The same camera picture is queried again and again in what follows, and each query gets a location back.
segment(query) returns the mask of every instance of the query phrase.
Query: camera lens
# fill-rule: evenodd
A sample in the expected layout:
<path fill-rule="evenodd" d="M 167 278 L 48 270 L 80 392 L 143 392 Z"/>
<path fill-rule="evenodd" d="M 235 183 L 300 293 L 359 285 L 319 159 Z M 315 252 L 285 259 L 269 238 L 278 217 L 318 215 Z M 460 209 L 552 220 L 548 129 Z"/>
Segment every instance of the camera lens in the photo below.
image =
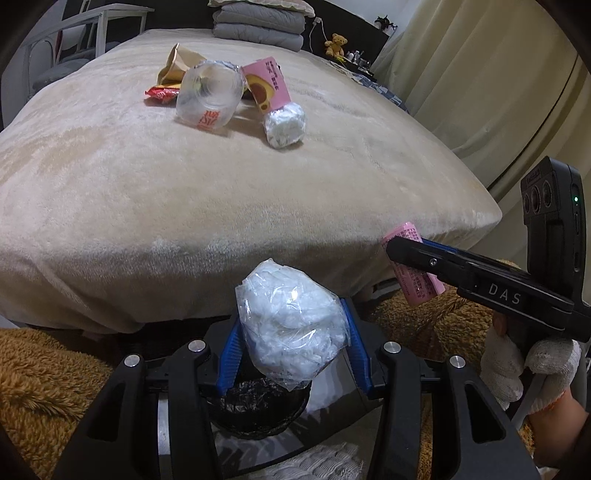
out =
<path fill-rule="evenodd" d="M 544 182 L 542 187 L 542 198 L 544 199 L 544 205 L 550 207 L 552 204 L 552 189 L 550 188 L 550 183 L 548 180 Z"/>
<path fill-rule="evenodd" d="M 534 209 L 534 213 L 540 211 L 540 191 L 538 187 L 534 187 L 531 191 L 531 207 Z"/>

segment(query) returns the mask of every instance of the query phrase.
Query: brown paper bag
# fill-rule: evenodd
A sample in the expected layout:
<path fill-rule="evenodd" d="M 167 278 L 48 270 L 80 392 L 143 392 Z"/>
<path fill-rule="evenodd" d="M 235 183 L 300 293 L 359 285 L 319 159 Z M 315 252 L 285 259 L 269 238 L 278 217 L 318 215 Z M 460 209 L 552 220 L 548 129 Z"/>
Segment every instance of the brown paper bag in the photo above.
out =
<path fill-rule="evenodd" d="M 185 72 L 205 59 L 203 55 L 177 43 L 168 55 L 166 66 L 158 74 L 157 87 L 181 88 Z"/>

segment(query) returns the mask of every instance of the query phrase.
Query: metal screw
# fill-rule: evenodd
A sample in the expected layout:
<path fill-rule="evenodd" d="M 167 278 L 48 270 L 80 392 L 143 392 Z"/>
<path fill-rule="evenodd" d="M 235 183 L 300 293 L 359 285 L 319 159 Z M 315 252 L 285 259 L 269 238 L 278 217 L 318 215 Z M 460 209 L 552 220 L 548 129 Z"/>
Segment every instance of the metal screw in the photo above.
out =
<path fill-rule="evenodd" d="M 139 363 L 139 355 L 128 355 L 125 357 L 124 364 L 128 367 L 135 367 Z"/>
<path fill-rule="evenodd" d="M 396 342 L 386 342 L 384 344 L 384 350 L 386 350 L 388 353 L 398 353 L 401 349 L 402 347 L 400 344 Z"/>
<path fill-rule="evenodd" d="M 189 350 L 192 352 L 201 352 L 205 348 L 205 342 L 203 340 L 193 340 L 189 344 Z"/>
<path fill-rule="evenodd" d="M 453 367 L 456 368 L 464 368 L 466 366 L 466 361 L 459 355 L 454 355 L 449 359 L 449 362 Z"/>

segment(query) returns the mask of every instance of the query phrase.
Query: folded gray blanket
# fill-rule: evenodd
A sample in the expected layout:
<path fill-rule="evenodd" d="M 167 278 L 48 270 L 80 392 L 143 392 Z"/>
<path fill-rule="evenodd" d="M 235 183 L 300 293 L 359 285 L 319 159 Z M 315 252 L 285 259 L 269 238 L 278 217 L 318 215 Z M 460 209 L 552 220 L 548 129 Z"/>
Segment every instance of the folded gray blanket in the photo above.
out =
<path fill-rule="evenodd" d="M 301 35 L 239 23 L 217 23 L 213 27 L 213 36 L 229 40 L 275 45 L 292 51 L 300 51 L 301 46 L 304 44 L 304 37 Z"/>
<path fill-rule="evenodd" d="M 303 13 L 263 7 L 247 2 L 226 4 L 213 14 L 214 23 L 241 23 L 300 34 L 306 27 Z"/>

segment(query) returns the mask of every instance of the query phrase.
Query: white work glove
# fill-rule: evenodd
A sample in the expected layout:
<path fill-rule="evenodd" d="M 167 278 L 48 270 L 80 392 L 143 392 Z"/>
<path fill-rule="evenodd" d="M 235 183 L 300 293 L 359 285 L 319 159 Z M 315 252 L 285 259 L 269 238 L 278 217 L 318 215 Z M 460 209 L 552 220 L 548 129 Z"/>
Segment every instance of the white work glove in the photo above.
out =
<path fill-rule="evenodd" d="M 579 366 L 580 345 L 568 339 L 551 338 L 534 344 L 525 361 L 513 341 L 505 334 L 506 318 L 495 313 L 486 333 L 485 352 L 480 361 L 480 377 L 503 410 L 523 395 L 519 376 L 527 367 L 547 375 L 530 412 L 543 410 L 558 400 L 569 387 Z"/>

